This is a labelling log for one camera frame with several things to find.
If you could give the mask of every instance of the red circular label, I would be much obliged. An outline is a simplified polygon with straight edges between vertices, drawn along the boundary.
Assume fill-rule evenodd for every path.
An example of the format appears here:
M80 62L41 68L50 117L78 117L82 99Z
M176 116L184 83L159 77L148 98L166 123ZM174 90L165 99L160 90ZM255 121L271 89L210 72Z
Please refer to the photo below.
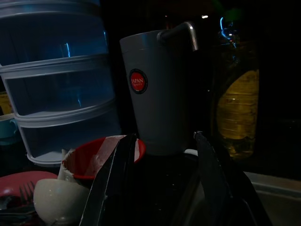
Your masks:
M141 94L146 90L147 87L146 75L142 71L134 69L130 75L130 83L133 90L136 93Z

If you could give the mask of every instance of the yellow oil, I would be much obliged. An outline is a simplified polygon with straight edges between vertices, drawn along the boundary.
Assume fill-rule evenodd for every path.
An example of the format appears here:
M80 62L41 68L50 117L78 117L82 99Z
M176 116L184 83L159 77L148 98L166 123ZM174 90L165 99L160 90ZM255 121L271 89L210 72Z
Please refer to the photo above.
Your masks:
M259 71L248 71L218 101L217 127L233 158L247 158L254 152L258 92Z

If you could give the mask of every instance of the fork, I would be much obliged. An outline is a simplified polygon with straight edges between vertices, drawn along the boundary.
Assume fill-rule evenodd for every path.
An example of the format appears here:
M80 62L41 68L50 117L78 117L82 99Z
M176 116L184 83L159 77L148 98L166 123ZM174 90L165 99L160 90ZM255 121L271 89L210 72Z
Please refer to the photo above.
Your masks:
M19 186L20 199L21 199L21 203L23 205L33 202L34 183L32 181L30 181L26 185L27 185L27 187L25 186L25 184L23 184L23 187Z

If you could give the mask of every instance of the metal faucet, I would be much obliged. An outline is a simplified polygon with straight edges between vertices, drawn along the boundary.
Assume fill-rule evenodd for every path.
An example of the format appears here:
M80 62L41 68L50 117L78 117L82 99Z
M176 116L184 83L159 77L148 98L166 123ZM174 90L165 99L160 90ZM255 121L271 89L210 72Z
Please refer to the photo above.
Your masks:
M159 42L166 42L170 38L176 36L178 33L183 32L185 30L188 30L189 32L192 44L192 51L198 50L198 40L196 31L193 23L190 21L184 22L171 30L159 32L157 35L157 39Z

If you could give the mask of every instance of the gray cup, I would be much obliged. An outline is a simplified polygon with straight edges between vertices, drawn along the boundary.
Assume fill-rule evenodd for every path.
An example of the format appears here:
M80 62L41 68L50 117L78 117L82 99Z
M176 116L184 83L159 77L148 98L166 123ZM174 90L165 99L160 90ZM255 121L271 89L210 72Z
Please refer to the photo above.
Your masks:
M182 47L152 31L120 40L140 139L152 155L183 152L188 143Z

